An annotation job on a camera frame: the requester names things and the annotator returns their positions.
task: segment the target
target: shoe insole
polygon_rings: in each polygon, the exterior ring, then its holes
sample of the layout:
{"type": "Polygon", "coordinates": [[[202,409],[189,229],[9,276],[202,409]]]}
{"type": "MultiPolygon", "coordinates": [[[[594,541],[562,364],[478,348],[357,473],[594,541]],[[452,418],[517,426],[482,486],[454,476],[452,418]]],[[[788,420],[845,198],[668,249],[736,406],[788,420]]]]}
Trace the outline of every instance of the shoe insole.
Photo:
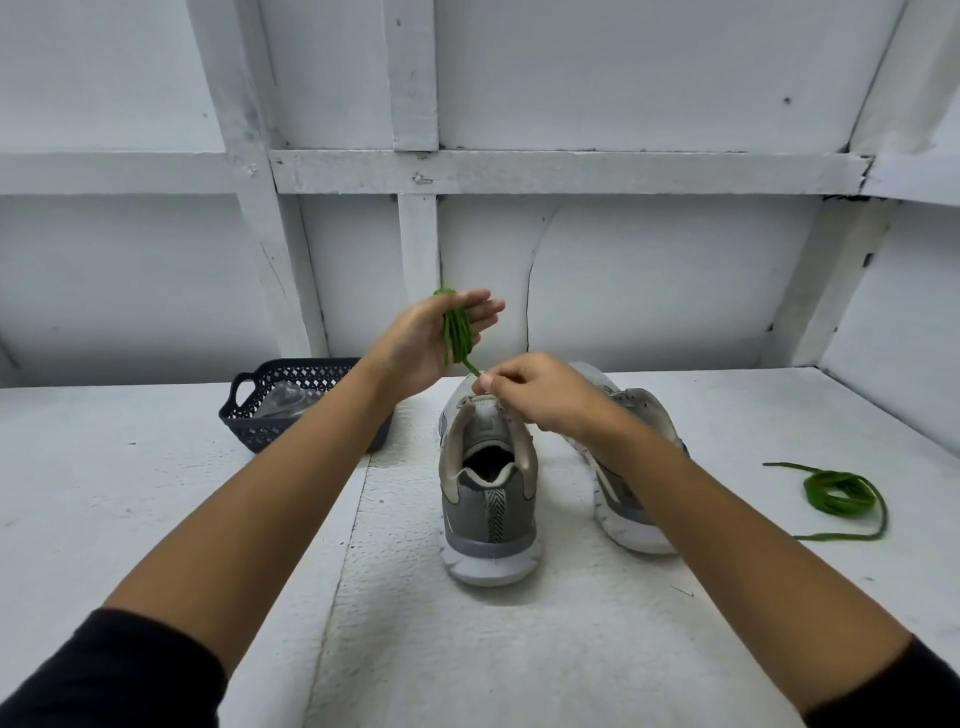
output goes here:
{"type": "Polygon", "coordinates": [[[500,475],[500,471],[512,462],[514,462],[514,455],[511,452],[491,445],[464,460],[464,467],[470,468],[488,483],[493,483],[500,475]]]}

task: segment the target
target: gray sneaker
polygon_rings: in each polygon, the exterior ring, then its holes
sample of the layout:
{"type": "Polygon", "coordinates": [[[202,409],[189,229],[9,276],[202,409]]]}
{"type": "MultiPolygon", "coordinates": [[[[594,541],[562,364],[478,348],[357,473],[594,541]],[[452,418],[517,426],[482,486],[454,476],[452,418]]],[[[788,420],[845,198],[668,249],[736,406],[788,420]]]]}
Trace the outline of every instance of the gray sneaker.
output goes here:
{"type": "Polygon", "coordinates": [[[446,570],[480,587],[513,584],[537,567],[537,453],[511,407],[474,395],[467,376],[440,416],[440,553],[446,570]]]}
{"type": "MultiPolygon", "coordinates": [[[[651,426],[665,440],[687,452],[684,441],[660,401],[645,389],[621,390],[596,367],[582,361],[570,364],[590,380],[597,389],[628,412],[651,426]]],[[[663,531],[657,528],[627,481],[608,468],[596,455],[578,442],[567,438],[593,467],[597,485],[593,490],[594,513],[601,527],[614,541],[640,553],[676,553],[663,531]]]]}

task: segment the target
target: basket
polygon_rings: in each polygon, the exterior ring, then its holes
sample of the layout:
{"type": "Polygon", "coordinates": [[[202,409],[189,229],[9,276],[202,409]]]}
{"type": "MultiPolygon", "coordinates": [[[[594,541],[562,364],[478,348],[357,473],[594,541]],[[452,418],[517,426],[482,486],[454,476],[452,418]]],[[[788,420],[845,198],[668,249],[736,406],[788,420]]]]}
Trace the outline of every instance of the basket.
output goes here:
{"type": "MultiPolygon", "coordinates": [[[[220,408],[220,419],[224,425],[232,430],[248,449],[260,452],[279,437],[287,427],[299,417],[263,417],[255,418],[253,413],[260,403],[270,393],[274,386],[281,381],[289,381],[304,389],[315,389],[320,392],[329,392],[333,385],[347,375],[360,359],[273,359],[261,364],[252,374],[239,374],[230,385],[230,396],[227,403],[220,408]],[[253,391],[250,396],[238,404],[237,389],[245,381],[253,382],[253,391]]],[[[367,452],[374,452],[383,447],[390,432],[390,421],[394,413],[386,419],[383,425],[373,436],[373,442],[367,452]]]]}

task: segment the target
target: coiled green shoelace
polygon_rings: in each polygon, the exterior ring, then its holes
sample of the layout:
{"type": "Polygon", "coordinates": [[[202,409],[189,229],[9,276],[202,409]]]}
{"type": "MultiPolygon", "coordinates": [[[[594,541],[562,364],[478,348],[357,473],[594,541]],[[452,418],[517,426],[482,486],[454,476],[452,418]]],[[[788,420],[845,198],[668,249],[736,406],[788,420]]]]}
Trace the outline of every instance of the coiled green shoelace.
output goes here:
{"type": "Polygon", "coordinates": [[[876,541],[883,538],[889,522],[887,504],[876,486],[863,475],[822,471],[796,463],[764,465],[812,473],[804,480],[806,499],[823,513],[849,519],[869,513],[877,503],[880,504],[880,528],[876,533],[811,533],[808,536],[794,536],[797,541],[876,541]]]}
{"type": "MultiPolygon", "coordinates": [[[[439,293],[456,293],[452,288],[438,288],[433,292],[436,296],[439,293]]],[[[470,318],[467,310],[460,306],[444,314],[444,366],[449,366],[450,355],[453,354],[453,363],[467,367],[469,372],[480,377],[480,371],[470,364],[467,357],[473,351],[473,332],[470,331],[470,318]]]]}

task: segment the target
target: black sleeve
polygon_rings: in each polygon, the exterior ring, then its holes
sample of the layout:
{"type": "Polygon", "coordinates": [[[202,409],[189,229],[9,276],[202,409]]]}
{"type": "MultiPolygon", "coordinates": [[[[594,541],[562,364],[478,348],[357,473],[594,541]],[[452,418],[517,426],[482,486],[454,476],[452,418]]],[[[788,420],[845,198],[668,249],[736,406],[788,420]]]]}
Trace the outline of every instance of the black sleeve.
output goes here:
{"type": "Polygon", "coordinates": [[[209,728],[226,690],[220,661],[192,638],[98,609],[0,705],[0,728],[209,728]]]}
{"type": "Polygon", "coordinates": [[[811,711],[810,728],[960,724],[960,678],[914,637],[901,655],[855,691],[811,711]]]}

